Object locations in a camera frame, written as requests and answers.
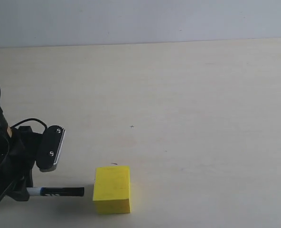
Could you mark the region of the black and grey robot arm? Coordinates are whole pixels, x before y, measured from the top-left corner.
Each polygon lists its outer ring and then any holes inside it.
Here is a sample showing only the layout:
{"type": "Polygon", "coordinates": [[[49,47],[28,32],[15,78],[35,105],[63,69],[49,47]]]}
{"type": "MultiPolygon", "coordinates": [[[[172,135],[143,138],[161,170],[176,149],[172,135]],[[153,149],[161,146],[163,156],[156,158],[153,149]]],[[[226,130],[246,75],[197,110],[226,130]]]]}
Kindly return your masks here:
{"type": "Polygon", "coordinates": [[[8,125],[0,106],[0,201],[29,175],[32,167],[33,158],[27,153],[19,131],[8,125]]]}

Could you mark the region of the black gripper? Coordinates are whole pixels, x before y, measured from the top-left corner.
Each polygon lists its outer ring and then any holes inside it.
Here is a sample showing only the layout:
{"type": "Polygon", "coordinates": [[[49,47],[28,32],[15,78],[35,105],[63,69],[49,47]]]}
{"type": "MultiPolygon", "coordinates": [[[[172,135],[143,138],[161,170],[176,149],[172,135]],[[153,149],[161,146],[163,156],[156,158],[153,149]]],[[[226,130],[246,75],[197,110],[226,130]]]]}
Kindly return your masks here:
{"type": "Polygon", "coordinates": [[[18,129],[12,136],[0,126],[0,202],[9,196],[15,201],[28,201],[27,188],[33,187],[33,162],[27,154],[18,129]]]}

